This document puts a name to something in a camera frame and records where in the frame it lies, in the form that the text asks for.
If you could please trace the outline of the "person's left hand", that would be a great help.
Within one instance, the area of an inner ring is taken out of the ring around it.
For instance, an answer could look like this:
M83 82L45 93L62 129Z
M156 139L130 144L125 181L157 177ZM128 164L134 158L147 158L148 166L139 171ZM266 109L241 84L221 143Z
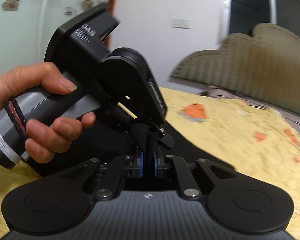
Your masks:
M11 97L38 86L44 87L50 93L61 95L70 94L77 89L51 62L19 66L0 75L0 110L3 103ZM26 124L29 137L25 141L25 150L36 162L48 163L55 153L66 152L71 143L79 138L83 128L93 126L95 120L93 112L85 114L81 120L59 117L52 127L31 119Z

